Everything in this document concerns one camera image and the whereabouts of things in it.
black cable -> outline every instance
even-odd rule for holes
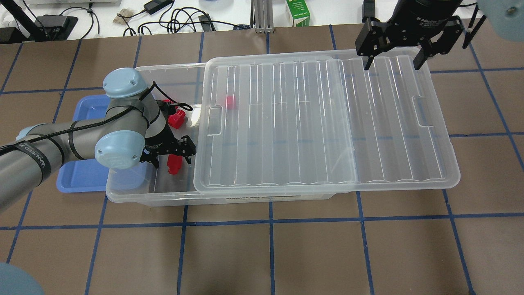
[[[464,5],[459,5],[459,7],[470,7],[470,6],[473,6],[473,5],[477,5],[477,3],[471,3],[471,4],[464,4]]]
[[[167,95],[162,89],[160,89],[160,87],[158,87],[158,85],[154,81],[153,81],[153,84],[151,85],[150,90],[152,91],[153,88],[156,88],[160,93],[162,93],[162,95],[164,97],[169,99],[175,106],[181,107],[181,108],[185,109],[186,111],[192,111],[193,110],[193,107],[190,106],[189,104],[185,103],[185,102],[176,102],[176,101],[174,101],[171,97],[169,97],[169,95]]]
[[[91,14],[91,26],[89,27],[89,30],[87,32],[85,32],[84,36],[82,36],[80,38],[80,40],[82,40],[83,38],[85,38],[89,33],[91,33],[91,30],[93,29],[93,26],[95,25],[95,19],[93,17],[93,15]]]
[[[96,25],[97,25],[97,27],[98,27],[98,30],[96,31],[96,33],[97,33],[98,35],[100,35],[100,22],[99,22],[99,20],[98,20],[98,16],[96,15],[95,12],[93,12],[93,15],[94,15],[95,18],[96,18]]]
[[[83,9],[83,10],[87,10],[87,8],[85,8],[85,7],[74,6],[74,7],[69,7],[69,8],[64,9],[64,10],[63,10],[59,15],[63,15],[64,12],[66,12],[66,11],[68,11],[68,10],[70,10],[70,9]]]
[[[206,21],[203,21],[203,22],[190,22],[190,23],[180,23],[181,25],[192,25],[192,24],[201,24],[201,23],[209,23],[209,22],[212,22],[212,23],[218,23],[218,24],[224,24],[224,25],[230,25],[230,26],[233,26],[233,27],[236,27],[236,28],[239,28],[239,29],[245,29],[241,26],[238,26],[238,25],[235,25],[235,24],[232,24],[232,23],[227,23],[227,22],[221,22],[219,20],[206,20]],[[146,23],[143,23],[141,24],[140,26],[145,26],[145,25],[149,25],[149,24],[169,24],[171,22],[146,22]]]
[[[192,29],[193,31],[197,31],[196,27],[195,27],[195,24],[201,24],[201,23],[206,23],[206,24],[210,24],[211,27],[213,28],[213,30],[216,30],[215,26],[213,25],[213,23],[219,23],[219,24],[225,24],[225,25],[230,25],[230,26],[233,26],[235,28],[239,28],[239,29],[244,29],[243,27],[240,27],[238,25],[235,25],[235,24],[232,24],[232,23],[227,23],[227,22],[221,22],[219,20],[210,20],[210,21],[203,21],[203,22],[194,22],[193,21],[193,16],[200,12],[204,15],[207,15],[206,12],[196,8],[196,7],[183,7],[183,8],[175,8],[172,12],[171,12],[171,19],[169,21],[165,21],[163,20],[164,16],[168,13],[168,11],[171,9],[171,7],[173,6],[173,3],[171,3],[171,5],[169,6],[169,9],[167,9],[166,11],[164,11],[162,13],[162,15],[160,16],[159,20],[157,21],[152,21],[152,22],[145,22],[141,25],[138,26],[137,28],[137,31],[141,34],[144,34],[144,30],[148,30],[150,34],[151,33],[151,29],[149,29],[149,27],[147,27],[147,25],[150,25],[150,24],[158,24],[160,25],[161,27],[165,28],[167,33],[177,33],[179,32],[182,28],[184,28],[185,26],[188,26],[188,25],[192,25]],[[192,14],[189,14],[187,11],[185,11],[186,9],[193,9],[195,10],[196,12],[193,12]],[[177,20],[178,16],[180,13],[185,13],[187,16],[188,16],[188,19],[181,23],[180,21]],[[129,27],[128,25],[128,28],[124,31],[124,35],[127,31],[131,31],[131,32],[135,32],[131,27]]]
[[[129,23],[126,21],[125,18],[122,17],[122,20],[126,23],[126,26],[127,26],[127,28],[124,30],[124,36],[126,36],[126,32],[128,30],[129,30],[129,33],[131,34],[131,36],[135,36],[136,35],[136,31],[133,28],[130,27]]]
[[[49,38],[49,35],[47,34],[47,31],[46,31],[46,27],[42,24],[42,22],[38,19],[38,17],[36,17],[36,15],[31,11],[31,9],[29,9],[29,6],[27,5],[26,0],[22,0],[22,3],[24,3],[24,5],[27,8],[27,11],[29,11],[31,15],[33,15],[33,17],[36,19],[36,21],[40,24],[40,27],[42,28],[44,35],[46,35]]]
[[[120,13],[117,13],[116,16],[121,17],[121,18],[132,18],[132,17],[135,17],[135,16],[137,16],[137,15],[140,15],[140,14],[142,14],[142,13],[144,13],[144,12],[146,12],[145,9],[144,9],[143,11],[137,13],[137,14],[133,14],[133,15],[130,15],[130,16],[123,16],[123,15],[120,14]]]
[[[71,10],[71,9],[82,9],[82,10],[85,10],[87,13],[89,13],[91,15],[91,27],[89,28],[89,30],[84,34],[84,36],[82,36],[80,39],[83,39],[85,37],[87,37],[87,35],[91,32],[91,30],[93,29],[93,26],[94,26],[94,19],[93,19],[93,15],[94,17],[96,18],[96,27],[97,27],[97,34],[100,35],[100,21],[99,21],[99,18],[98,16],[96,15],[96,13],[93,11],[93,9],[91,9],[91,7],[93,7],[93,2],[89,3],[89,7],[88,8],[85,8],[85,7],[80,7],[80,6],[74,6],[74,7],[69,7],[69,8],[66,8],[64,9],[59,15],[63,15],[66,11],[68,10]]]

grid of tape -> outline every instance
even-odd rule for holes
[[[330,34],[331,34],[331,41],[333,43],[333,49],[337,49],[336,47],[336,40],[335,36],[333,34],[333,27],[330,25]],[[266,36],[266,53],[270,53],[270,35],[268,34]],[[140,46],[142,43],[142,36],[138,39],[138,46],[136,49],[136,55],[135,55],[135,61],[134,66],[137,64],[138,55],[140,52]],[[199,61],[202,61],[202,50],[204,45],[204,33],[201,33],[200,37],[200,50],[199,50]],[[15,63],[17,61],[17,58],[20,54],[20,51],[23,47],[23,44],[21,44],[18,48],[18,52],[16,53],[16,56],[13,60],[13,63],[10,67],[10,70],[7,74],[7,77],[5,81],[2,84],[2,88],[0,89],[0,95],[1,94],[12,94],[12,93],[35,93],[35,92],[60,92],[60,100],[56,108],[56,112],[54,114],[53,122],[57,119],[58,112],[60,110],[60,106],[62,104],[62,100],[64,97],[64,94],[67,91],[81,91],[81,90],[100,90],[102,87],[91,87],[91,88],[68,88],[69,80],[71,77],[71,73],[73,72],[73,68],[75,65],[75,62],[77,60],[77,56],[79,54],[80,48],[82,46],[82,40],[78,42],[78,46],[76,48],[76,52],[73,58],[73,62],[71,64],[71,67],[69,69],[69,73],[67,76],[67,79],[65,81],[64,87],[62,89],[46,89],[46,90],[25,90],[25,91],[4,91],[7,82],[9,80],[9,76],[11,75],[13,68],[15,66]],[[478,69],[472,69],[472,70],[444,70],[444,71],[433,71],[432,73],[460,73],[460,72],[479,72],[482,75],[482,79],[484,81],[484,84],[489,92],[489,95],[493,101],[493,104],[498,112],[498,115],[500,117],[500,120],[504,126],[505,132],[504,133],[488,133],[488,134],[450,134],[451,138],[461,138],[461,137],[481,137],[481,136],[506,136],[511,141],[511,145],[514,149],[514,152],[517,156],[518,162],[520,164],[520,167],[524,171],[524,163],[522,161],[522,155],[519,153],[517,146],[515,144],[514,136],[515,135],[524,135],[524,132],[513,132],[509,129],[508,124],[506,123],[506,120],[503,116],[503,113],[497,103],[497,99],[495,95],[493,94],[491,87],[488,83],[488,80],[486,79],[485,72],[488,71],[520,71],[524,70],[524,68],[496,68],[496,69],[483,69],[481,66],[481,63],[478,60],[478,57],[475,53],[475,49],[473,45],[470,45],[470,50],[475,58],[475,62],[478,66]],[[30,230],[30,229],[85,229],[85,228],[92,228],[97,229],[96,233],[96,239],[93,246],[93,252],[91,257],[91,263],[89,268],[89,273],[86,281],[85,286],[85,294],[89,293],[89,288],[91,284],[91,277],[93,273],[93,267],[95,264],[96,259],[96,253],[100,241],[100,233],[103,228],[141,228],[141,227],[180,227],[181,228],[181,242],[180,242],[180,256],[179,256],[179,269],[178,269],[178,278],[177,278],[177,294],[180,294],[181,290],[181,283],[182,283],[182,273],[183,273],[183,259],[184,259],[184,246],[185,246],[185,233],[187,227],[192,226],[224,226],[224,225],[249,225],[249,224],[268,224],[269,225],[269,253],[270,253],[270,284],[271,284],[271,294],[275,294],[275,254],[274,254],[274,231],[273,226],[274,224],[282,224],[282,223],[325,223],[325,222],[355,222],[361,224],[361,232],[362,232],[362,241],[363,241],[363,253],[362,255],[365,257],[366,262],[366,269],[367,269],[367,278],[369,283],[369,293],[375,294],[374,285],[373,285],[373,275],[372,275],[372,268],[370,263],[370,257],[367,247],[367,238],[366,238],[366,222],[368,221],[387,221],[387,220],[422,220],[422,219],[447,219],[450,221],[453,234],[456,242],[456,250],[458,251],[458,254],[460,256],[460,260],[462,263],[462,268],[464,272],[464,277],[469,289],[470,294],[475,294],[474,291],[474,285],[472,285],[468,268],[467,268],[467,261],[464,258],[464,254],[462,251],[462,246],[460,242],[460,236],[457,232],[456,226],[455,226],[455,220],[459,218],[493,218],[493,217],[520,217],[524,216],[524,212],[514,212],[514,213],[485,213],[485,214],[454,214],[450,204],[448,203],[448,197],[447,192],[445,189],[442,190],[442,202],[445,203],[447,207],[447,214],[446,215],[424,215],[424,216],[387,216],[387,217],[365,217],[361,202],[361,195],[359,192],[357,192],[357,203],[358,203],[358,217],[347,217],[347,218],[305,218],[305,219],[274,219],[273,218],[273,204],[270,202],[268,203],[268,211],[269,211],[269,218],[268,219],[257,219],[257,220],[241,220],[241,221],[225,221],[225,222],[188,222],[188,207],[185,206],[183,211],[183,221],[178,223],[145,223],[145,224],[105,224],[104,223],[104,215],[107,205],[107,197],[104,198],[102,211],[100,213],[100,220],[98,224],[84,224],[84,225],[43,225],[43,226],[24,226],[24,217],[27,211],[27,207],[31,201],[31,193],[27,196],[24,209],[21,213],[20,220],[17,226],[12,227],[0,227],[0,230],[15,230],[15,235],[13,238],[13,242],[7,257],[6,262],[9,263],[11,260],[11,257],[13,255],[13,251],[16,248],[17,244],[17,238],[22,230]]]

red plastic part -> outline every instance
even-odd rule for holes
[[[226,109],[232,110],[235,108],[235,97],[233,95],[226,96]]]
[[[169,174],[176,175],[182,168],[182,156],[169,155],[167,158],[167,167]]]
[[[182,124],[184,124],[185,112],[183,110],[178,110],[177,113],[169,116],[167,123],[169,126],[179,129]]]

black strap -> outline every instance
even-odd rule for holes
[[[40,171],[42,172],[42,179],[40,180],[40,183],[42,183],[42,181],[46,180],[49,175],[51,175],[51,163],[49,163],[46,155],[44,155],[33,144],[29,143],[28,141],[21,141],[15,143],[13,146],[19,151],[26,153],[38,164]]]
[[[45,134],[40,134],[40,133],[32,133],[31,135],[45,136]],[[53,138],[48,138],[48,140],[54,143],[57,146],[58,150],[60,151],[60,155],[62,155],[62,164],[60,165],[60,167],[62,167],[64,163],[66,162],[66,155],[64,154],[64,150],[62,149],[60,144],[58,144],[58,142],[56,142],[56,140],[54,140]]]
[[[78,121],[74,121],[72,124],[71,124],[71,127],[69,127],[69,129],[73,129],[74,126],[78,123]],[[73,143],[73,131],[69,131],[68,133],[68,141],[69,141],[69,148],[71,149],[71,152],[73,152],[74,156],[77,157],[78,159],[80,160],[85,160],[84,158],[82,158],[77,150],[74,148],[74,143]]]

blue tape line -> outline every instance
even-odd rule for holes
[[[450,138],[464,137],[486,137],[486,136],[507,136],[507,133],[473,133],[473,134],[450,134]]]
[[[22,230],[26,229],[86,229],[98,228],[96,224],[74,224],[74,225],[30,225],[22,226]]]
[[[364,258],[366,259],[366,270],[367,270],[367,281],[369,283],[369,293],[370,295],[375,295],[375,287],[373,286],[373,276],[371,273],[371,261],[369,259],[369,250],[367,248],[367,237],[366,237],[366,226],[364,225],[365,217],[364,210],[362,209],[362,200],[360,192],[357,192],[357,204],[358,204],[358,216],[361,223],[361,232],[362,232],[362,244],[364,246]]]
[[[246,224],[267,224],[267,219],[256,220],[235,220],[226,222],[188,222],[187,226],[221,226],[221,225],[246,225]]]
[[[333,33],[332,25],[329,25],[329,32],[331,34],[331,42],[333,43],[333,50],[336,50],[335,34]]]
[[[460,257],[462,269],[464,271],[464,277],[466,278],[467,288],[470,291],[469,292],[470,295],[475,295],[476,293],[473,290],[473,285],[471,284],[470,272],[467,270],[466,259],[464,258],[464,253],[462,252],[462,245],[460,243],[459,233],[457,231],[457,227],[455,225],[455,219],[453,217],[453,212],[451,211],[451,205],[447,197],[447,191],[443,189],[442,194],[444,195],[444,201],[446,203],[447,213],[449,214],[449,217],[450,217],[451,228],[453,229],[453,236],[455,237],[455,242],[457,244],[458,256]]]
[[[62,92],[60,93],[60,100],[58,101],[57,109],[54,112],[53,123],[57,121],[58,112],[60,111],[60,107],[62,106],[62,101],[64,100],[64,95],[66,94],[66,89],[69,84],[69,79],[71,79],[71,74],[73,73],[74,64],[77,62],[78,52],[80,51],[81,45],[82,45],[82,39],[78,40],[77,50],[74,53],[73,62],[71,63],[71,67],[69,68],[69,73],[67,75],[67,79],[65,80],[64,88],[62,89]]]
[[[9,249],[9,254],[7,255],[7,259],[5,263],[11,262],[11,257],[13,256],[13,251],[15,251],[16,241],[18,240],[18,235],[20,234],[20,230],[22,228],[22,223],[24,222],[24,217],[26,216],[27,207],[29,206],[29,201],[31,200],[32,191],[27,195],[26,204],[24,205],[24,209],[22,210],[22,214],[20,215],[20,220],[18,221],[18,226],[16,227],[15,236],[13,237],[13,242],[11,243],[11,248]]]
[[[91,286],[91,278],[93,276],[93,268],[95,266],[96,252],[98,250],[98,244],[100,242],[100,233],[102,232],[102,225],[104,224],[105,209],[107,207],[107,196],[104,197],[104,204],[102,204],[102,210],[100,212],[100,220],[96,230],[95,244],[93,246],[93,254],[91,255],[91,263],[89,264],[88,279],[85,283],[84,295],[89,294],[89,287]]]
[[[524,217],[524,212],[508,213],[473,213],[473,214],[453,214],[452,218],[496,218],[496,217]],[[366,221],[393,221],[393,220],[427,220],[427,219],[448,219],[449,215],[415,215],[415,216],[375,216],[365,217]],[[324,223],[324,222],[360,222],[360,217],[333,217],[333,218],[297,218],[297,219],[256,219],[256,220],[236,220],[225,222],[190,222],[186,226],[227,226],[227,225],[249,225],[249,224],[270,224],[270,223]],[[136,223],[136,224],[104,224],[102,228],[141,228],[141,227],[177,227],[183,223]],[[0,230],[16,230],[18,226],[2,226]],[[31,225],[22,226],[20,230],[28,229],[86,229],[98,228],[96,224],[78,225]]]
[[[83,90],[101,90],[104,89],[104,87],[81,87],[81,88],[67,88],[66,91],[83,91]]]
[[[493,218],[493,217],[524,217],[523,212],[510,213],[476,213],[476,214],[457,214],[453,218]]]
[[[18,90],[18,91],[5,91],[3,94],[19,94],[19,93],[41,93],[41,92],[60,92],[62,89],[42,89],[42,90]]]
[[[184,206],[184,218],[182,223],[182,235],[180,237],[180,256],[178,258],[178,276],[177,276],[177,295],[180,295],[180,286],[182,286],[182,266],[184,263],[184,248],[185,248],[185,231],[187,229],[186,223],[188,222],[188,205]]]
[[[15,54],[15,58],[13,59],[13,63],[11,64],[9,71],[7,72],[7,76],[5,76],[4,83],[2,84],[2,88],[0,89],[0,94],[4,93],[5,86],[7,85],[7,80],[9,80],[9,77],[11,76],[11,73],[13,72],[13,69],[15,68],[16,60],[18,59],[18,56],[20,55],[20,51],[22,51],[22,45],[23,43],[20,43],[20,46],[18,46],[18,51]]]
[[[484,71],[484,72],[522,71],[522,70],[524,70],[524,67],[520,67],[520,68],[499,68],[499,69],[484,69],[484,68],[482,68],[482,71]]]
[[[273,202],[269,202],[269,277],[271,295],[275,295],[275,236],[273,234]]]
[[[266,33],[266,54],[269,54],[271,52],[269,47],[269,33]]]
[[[318,222],[357,222],[359,217],[297,218],[274,219],[273,223],[318,223]]]
[[[200,35],[200,49],[198,52],[198,62],[202,62],[202,51],[204,50],[204,32]]]
[[[476,73],[480,72],[478,69],[472,70],[441,70],[441,71],[430,71],[430,73]]]
[[[102,228],[141,228],[141,227],[173,227],[182,226],[182,222],[171,223],[133,223],[133,224],[104,224]]]
[[[3,94],[19,94],[19,93],[42,93],[42,92],[59,92],[59,91],[83,91],[83,90],[100,90],[103,87],[82,87],[82,88],[66,88],[66,89],[42,89],[42,90],[18,90],[5,91]]]
[[[391,221],[391,220],[427,220],[427,219],[448,219],[448,215],[419,215],[419,216],[384,216],[366,217],[366,221]]]
[[[504,125],[504,129],[506,130],[506,133],[508,134],[509,141],[511,142],[511,145],[513,146],[513,150],[515,151],[515,154],[519,161],[520,168],[524,171],[524,161],[522,161],[522,157],[520,156],[520,152],[519,152],[519,149],[517,148],[517,144],[515,143],[515,139],[513,139],[513,135],[511,135],[511,131],[509,130],[509,126],[506,123],[506,119],[504,119],[502,110],[500,109],[497,99],[495,98],[495,95],[493,94],[493,91],[491,87],[489,86],[489,82],[488,82],[488,79],[486,78],[486,74],[484,73],[484,70],[482,69],[481,62],[478,60],[477,53],[475,52],[475,49],[473,48],[473,45],[471,43],[470,43],[470,49],[473,54],[473,57],[475,58],[475,62],[477,63],[478,69],[481,71],[482,80],[484,81],[484,84],[486,85],[486,88],[488,89],[489,96],[491,97],[493,104],[495,105],[495,108],[497,109],[497,113],[500,117],[500,120],[502,121],[502,124]]]
[[[138,62],[138,54],[140,53],[140,46],[142,45],[142,35],[138,36],[138,44],[136,46],[135,61],[133,62],[133,68],[136,68]]]

